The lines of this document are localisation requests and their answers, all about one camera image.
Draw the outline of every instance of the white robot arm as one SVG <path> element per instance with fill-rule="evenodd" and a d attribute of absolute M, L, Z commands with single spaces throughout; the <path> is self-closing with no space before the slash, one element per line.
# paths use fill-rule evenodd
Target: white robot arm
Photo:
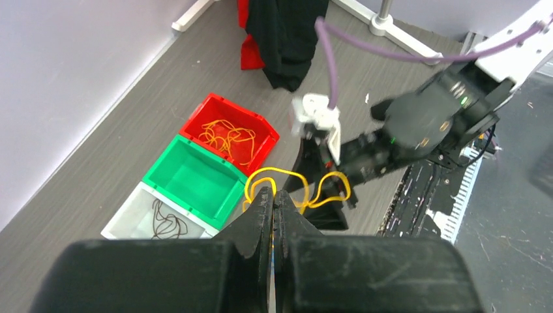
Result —
<path fill-rule="evenodd" d="M 480 52 L 499 46 L 518 34 L 527 31 L 534 23 L 540 24 L 543 29 L 524 42 L 511 46 L 494 55 L 478 58 L 476 65 L 497 82 L 502 82 L 506 79 L 514 82 L 515 86 L 511 89 L 511 93 L 514 94 L 534 72 L 553 57 L 553 31 L 550 31 L 552 20 L 553 1 L 538 1 L 519 19 L 484 42 L 477 44 L 473 52 Z"/>
<path fill-rule="evenodd" d="M 510 95 L 497 105 L 494 110 L 498 110 L 507 103 L 528 77 L 553 57 L 553 31 L 549 31 L 552 22 L 553 1 L 540 0 L 505 29 L 476 45 L 468 55 L 459 57 L 459 59 L 463 59 L 465 62 L 470 59 L 475 60 L 474 66 L 488 76 L 486 77 L 488 81 L 491 79 L 497 84 L 506 80 L 510 81 L 510 85 L 512 85 L 511 90 L 508 91 Z M 527 38 L 524 42 L 515 42 L 514 45 L 509 45 L 509 41 L 513 41 L 520 34 L 528 32 L 532 27 L 537 27 L 533 36 Z M 363 44 L 356 42 L 354 39 L 346 38 L 347 35 L 340 34 L 336 29 L 332 30 L 328 28 L 328 31 L 340 36 L 346 42 L 370 52 L 397 57 L 403 61 L 424 61 L 412 55 L 398 56 L 397 54 L 382 52 L 379 48 L 366 48 L 367 45 L 363 46 Z M 493 54 L 487 53 L 487 56 L 476 58 L 479 53 L 490 49 L 497 50 L 497 52 Z M 335 65 L 333 64 L 334 57 L 331 51 L 328 50 L 326 49 L 325 52 L 329 60 L 329 67 L 334 67 L 335 69 Z M 426 58 L 426 61 L 440 61 L 440 59 L 449 61 L 455 59 L 455 57 Z M 479 81 L 475 78 L 470 83 L 478 84 Z M 471 104 L 473 100 L 470 98 L 471 93 L 469 89 L 471 87 L 465 86 L 465 83 L 462 82 L 454 82 L 448 88 L 451 88 L 449 91 L 456 99 L 462 101 L 461 105 L 463 108 Z M 324 141 L 336 165 L 340 164 L 340 122 L 338 118 L 338 109 L 333 107 L 333 105 L 329 105 L 329 97 L 325 95 L 307 94 L 303 98 L 295 98 L 292 102 L 290 111 L 292 133 L 303 138 L 311 138 L 317 131 L 326 132 L 327 136 Z"/>

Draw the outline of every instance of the cable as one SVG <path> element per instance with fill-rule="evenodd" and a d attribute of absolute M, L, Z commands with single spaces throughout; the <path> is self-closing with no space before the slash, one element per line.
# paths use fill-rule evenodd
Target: cable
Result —
<path fill-rule="evenodd" d="M 336 60 L 334 58 L 334 53 L 332 51 L 332 44 L 330 42 L 330 38 L 328 34 L 332 34 L 339 39 L 341 39 L 344 42 L 347 42 L 348 44 L 351 44 L 352 46 L 355 46 L 356 48 L 359 48 L 361 50 L 374 53 L 376 55 L 380 55 L 382 57 L 388 57 L 391 59 L 396 59 L 398 61 L 407 61 L 407 62 L 421 62 L 421 61 L 441 61 L 441 62 L 462 62 L 462 61 L 472 61 L 474 59 L 477 59 L 479 57 L 486 57 L 489 55 L 494 55 L 498 52 L 502 52 L 503 50 L 506 50 L 507 48 L 510 48 L 519 42 L 523 42 L 526 39 L 530 38 L 531 36 L 539 33 L 540 31 L 546 29 L 551 23 L 553 23 L 553 14 L 551 14 L 552 20 L 549 21 L 549 23 L 534 23 L 530 28 L 523 32 L 522 34 L 502 43 L 495 47 L 491 47 L 486 50 L 482 50 L 479 52 L 473 52 L 465 55 L 444 55 L 443 57 L 421 57 L 418 55 L 411 55 L 407 53 L 395 53 L 390 52 L 386 50 L 385 48 L 381 48 L 378 46 L 373 46 L 367 42 L 362 42 L 359 39 L 355 38 L 354 36 L 351 36 L 349 34 L 346 34 L 345 32 L 341 31 L 339 28 L 330 25 L 325 22 L 325 20 L 320 16 L 315 21 L 315 31 L 317 32 L 317 35 L 319 37 L 319 40 L 323 46 L 326 58 L 327 58 L 327 66 L 329 70 L 329 84 L 330 84 L 330 97 L 329 97 L 329 104 L 328 108 L 333 110 L 336 108 L 336 104 L 338 102 L 338 70 L 336 68 Z"/>
<path fill-rule="evenodd" d="M 490 135 L 490 131 L 488 130 L 488 131 L 486 131 L 486 136 L 489 136 L 489 135 Z M 501 146 L 500 146 L 500 142 L 499 142 L 498 139 L 499 139 L 499 138 L 498 138 L 498 135 L 495 135 L 495 134 L 494 134 L 494 135 L 492 136 L 492 146 L 493 146 L 494 150 L 496 150 L 496 151 L 502 150 L 502 149 L 501 149 Z"/>
<path fill-rule="evenodd" d="M 178 239 L 180 236 L 186 235 L 188 233 L 187 223 L 174 214 L 167 214 L 164 216 L 161 213 L 162 206 L 163 202 L 159 199 L 152 202 L 152 209 L 154 210 L 154 218 L 152 218 L 154 235 L 152 239 Z"/>
<path fill-rule="evenodd" d="M 253 178 L 257 174 L 259 174 L 261 172 L 264 172 L 264 171 L 277 171 L 278 173 L 284 173 L 284 174 L 288 174 L 288 175 L 292 175 L 292 176 L 296 176 L 296 177 L 300 178 L 300 180 L 303 184 L 304 190 L 305 190 L 304 197 L 303 197 L 303 202 L 297 203 L 296 201 L 294 201 L 294 205 L 299 208 L 300 214 L 303 214 L 308 207 L 311 208 L 311 209 L 316 209 L 318 207 L 321 207 L 322 205 L 325 205 L 326 203 L 329 203 L 330 201 L 346 201 L 351 197 L 350 182 L 348 181 L 348 178 L 343 173 L 340 173 L 339 171 L 331 171 L 331 172 L 327 173 L 326 175 L 324 175 L 323 178 L 321 178 L 321 181 L 319 182 L 319 186 L 317 188 L 317 194 L 316 194 L 315 198 L 313 200 L 309 201 L 309 184 L 307 183 L 307 179 L 303 175 L 301 175 L 299 173 L 295 173 L 293 171 L 283 170 L 283 169 L 280 169 L 280 168 L 273 168 L 273 167 L 260 168 L 257 171 L 255 171 L 250 177 L 248 177 L 248 180 L 246 181 L 246 185 L 244 186 L 244 195 L 246 196 L 246 200 L 242 203 L 242 212 L 246 211 L 246 203 L 252 203 L 255 188 L 260 183 L 265 182 L 265 181 L 269 181 L 271 183 L 271 188 L 273 189 L 273 196 L 275 196 L 275 194 L 277 194 L 277 184 L 276 184 L 275 180 L 270 178 L 270 177 L 265 177 L 265 178 L 262 178 L 262 179 L 259 179 L 259 180 L 255 181 L 252 184 L 251 190 L 249 190 L 249 187 L 250 187 L 250 184 L 251 184 Z M 346 188 L 346 195 L 344 197 L 342 197 L 342 196 L 329 197 L 329 198 L 324 199 L 323 201 L 317 203 L 317 201 L 319 200 L 319 197 L 321 196 L 321 193 L 322 193 L 323 182 L 325 181 L 325 179 L 327 179 L 329 177 L 332 177 L 332 176 L 338 177 L 339 179 L 342 180 L 342 182 L 344 183 L 344 187 Z"/>
<path fill-rule="evenodd" d="M 496 133 L 496 126 L 494 124 L 494 125 L 492 125 L 492 127 L 490 127 L 488 138 L 486 139 L 486 143 L 484 144 L 484 147 L 482 148 L 480 153 L 478 153 L 478 155 L 475 158 L 473 158 L 472 160 L 470 160 L 466 164 L 459 164 L 455 160 L 453 160 L 453 158 L 451 158 L 451 156 L 448 155 L 447 158 L 449 158 L 449 160 L 451 162 L 453 162 L 453 164 L 457 165 L 457 168 L 451 170 L 448 174 L 453 173 L 454 171 L 457 171 L 457 170 L 461 170 L 463 168 L 468 168 L 469 166 L 474 164 L 476 161 L 478 161 L 481 157 L 483 157 L 484 153 L 486 153 L 486 150 L 488 149 L 488 147 L 492 143 L 492 138 L 494 137 L 495 133 Z"/>
<path fill-rule="evenodd" d="M 217 126 L 217 124 L 221 124 L 223 127 L 228 128 L 226 138 L 224 138 L 222 136 L 217 136 L 216 132 L 213 130 L 213 128 L 215 126 Z M 202 125 L 202 128 L 205 131 L 202 132 L 198 136 L 198 138 L 206 137 L 207 141 L 205 143 L 207 143 L 211 147 L 214 147 L 215 149 L 217 149 L 221 152 L 227 152 L 228 156 L 233 158 L 233 159 L 235 159 L 235 158 L 232 155 L 232 143 L 247 142 L 247 141 L 251 140 L 252 141 L 252 149 L 251 149 L 251 152 L 250 152 L 250 160 L 248 162 L 240 163 L 240 165 L 246 166 L 246 165 L 249 165 L 252 162 L 252 160 L 254 158 L 255 143 L 256 143 L 255 142 L 256 133 L 253 130 L 243 128 L 243 127 L 234 127 L 234 125 L 232 125 L 231 122 L 229 122 L 225 119 L 217 119 L 213 122 L 206 123 L 206 124 Z M 250 135 L 250 137 L 247 137 L 245 139 L 238 139 L 243 135 L 242 132 L 246 132 L 248 135 Z"/>

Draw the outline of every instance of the gray floor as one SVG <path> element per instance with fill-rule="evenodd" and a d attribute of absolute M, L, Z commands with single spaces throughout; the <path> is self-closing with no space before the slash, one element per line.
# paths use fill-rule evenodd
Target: gray floor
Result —
<path fill-rule="evenodd" d="M 553 78 L 536 74 L 500 110 L 456 246 L 488 312 L 553 312 Z"/>
<path fill-rule="evenodd" d="M 235 1 L 215 3 L 181 35 L 50 182 L 0 233 L 0 306 L 25 312 L 40 281 L 69 243 L 99 238 L 149 166 L 177 134 L 193 109 L 210 92 L 222 95 L 269 120 L 281 140 L 266 164 L 291 168 L 299 141 L 288 134 L 286 110 L 292 95 L 270 88 L 262 72 L 239 69 L 245 37 L 237 27 Z M 327 19 L 359 38 L 390 50 L 367 26 L 331 4 Z M 456 53 L 460 44 L 415 27 L 407 31 L 429 46 Z M 368 107 L 384 97 L 417 87 L 437 68 L 398 63 L 335 44 L 340 71 L 340 109 L 344 139 L 377 125 Z M 298 91 L 324 93 L 327 69 L 320 50 Z M 366 94 L 370 101 L 365 103 Z M 401 173 L 357 189 L 361 202 L 348 212 L 349 233 L 373 234 L 395 192 Z M 277 176 L 282 183 L 284 177 Z"/>

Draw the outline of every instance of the white bracket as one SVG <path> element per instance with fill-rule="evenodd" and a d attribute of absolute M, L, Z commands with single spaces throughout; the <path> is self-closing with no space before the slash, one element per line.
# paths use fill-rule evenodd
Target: white bracket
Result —
<path fill-rule="evenodd" d="M 391 15 L 386 14 L 381 18 L 375 12 L 369 10 L 366 6 L 360 4 L 357 0 L 332 0 L 340 8 L 360 19 L 363 23 L 369 25 L 370 32 L 376 36 L 385 36 L 391 42 L 397 44 L 410 54 L 423 57 L 442 57 L 440 52 L 436 52 L 427 45 L 423 44 L 415 37 L 407 34 L 401 28 L 394 25 Z M 435 65 L 438 61 L 427 62 L 429 65 Z"/>
<path fill-rule="evenodd" d="M 329 109 L 329 98 L 325 95 L 307 93 L 303 98 L 294 98 L 290 109 L 290 128 L 295 136 L 309 138 L 305 132 L 307 124 L 313 124 L 317 130 L 329 133 L 326 139 L 330 154 L 336 165 L 340 164 L 340 147 L 342 128 L 340 127 L 340 111 Z"/>
<path fill-rule="evenodd" d="M 171 27 L 176 31 L 186 31 L 215 1 L 220 0 L 196 0 Z"/>

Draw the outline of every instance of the rubber band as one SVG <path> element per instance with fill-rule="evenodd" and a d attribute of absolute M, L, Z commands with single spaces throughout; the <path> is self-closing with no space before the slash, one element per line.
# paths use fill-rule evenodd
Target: rubber band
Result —
<path fill-rule="evenodd" d="M 229 129 L 229 131 L 226 134 L 226 138 L 222 136 L 217 136 L 215 131 L 213 130 L 213 127 L 215 127 L 218 124 Z M 198 136 L 198 139 L 205 138 L 206 144 L 210 145 L 211 147 L 214 147 L 215 149 L 221 152 L 226 152 L 229 157 L 235 160 L 236 158 L 234 158 L 234 156 L 232 155 L 232 143 L 241 143 L 241 142 L 247 142 L 251 140 L 252 149 L 250 152 L 250 160 L 248 162 L 240 163 L 240 165 L 246 166 L 252 162 L 254 158 L 255 143 L 256 143 L 255 142 L 256 133 L 253 130 L 243 128 L 243 127 L 234 127 L 234 125 L 232 125 L 231 122 L 225 119 L 217 119 L 213 122 L 204 124 L 202 125 L 202 128 L 204 129 L 204 132 Z M 249 137 L 244 139 L 238 139 L 244 133 L 248 134 Z"/>
<path fill-rule="evenodd" d="M 316 194 L 315 198 L 313 200 L 309 201 L 309 184 L 307 183 L 307 179 L 303 175 L 301 175 L 299 173 L 295 173 L 293 171 L 283 170 L 283 169 L 280 169 L 280 168 L 273 168 L 273 167 L 260 168 L 257 171 L 255 171 L 250 177 L 248 177 L 248 180 L 246 181 L 246 185 L 244 186 L 244 195 L 246 197 L 246 200 L 242 203 L 242 212 L 246 211 L 246 204 L 247 203 L 248 204 L 252 203 L 255 188 L 259 184 L 261 184 L 263 182 L 266 182 L 266 181 L 269 181 L 271 183 L 271 188 L 273 189 L 273 197 L 277 194 L 277 183 L 271 177 L 265 177 L 265 178 L 258 179 L 257 181 L 255 181 L 252 184 L 253 178 L 257 174 L 259 174 L 261 172 L 264 172 L 264 171 L 276 171 L 278 173 L 284 173 L 284 174 L 288 174 L 288 175 L 292 175 L 292 176 L 296 176 L 296 177 L 300 178 L 300 180 L 303 184 L 303 188 L 305 190 L 305 193 L 304 193 L 304 196 L 303 196 L 303 202 L 298 203 L 295 200 L 293 200 L 293 202 L 294 202 L 294 205 L 299 208 L 299 212 L 302 215 L 303 215 L 303 213 L 305 213 L 305 210 L 307 208 L 316 209 L 318 207 L 321 207 L 322 205 L 325 205 L 326 203 L 329 203 L 330 201 L 346 201 L 351 197 L 350 182 L 348 181 L 348 178 L 343 173 L 340 173 L 339 171 L 331 171 L 330 173 L 327 173 L 326 175 L 324 175 L 323 178 L 321 179 L 321 181 L 319 182 L 319 186 L 317 188 L 317 194 Z M 325 179 L 327 179 L 329 177 L 332 177 L 332 176 L 338 177 L 340 180 L 342 180 L 342 182 L 344 183 L 344 187 L 346 188 L 346 190 L 345 190 L 346 195 L 345 196 L 333 196 L 333 197 L 324 199 L 323 201 L 317 203 L 317 201 L 319 200 L 319 197 L 321 196 L 323 182 L 325 181 Z"/>

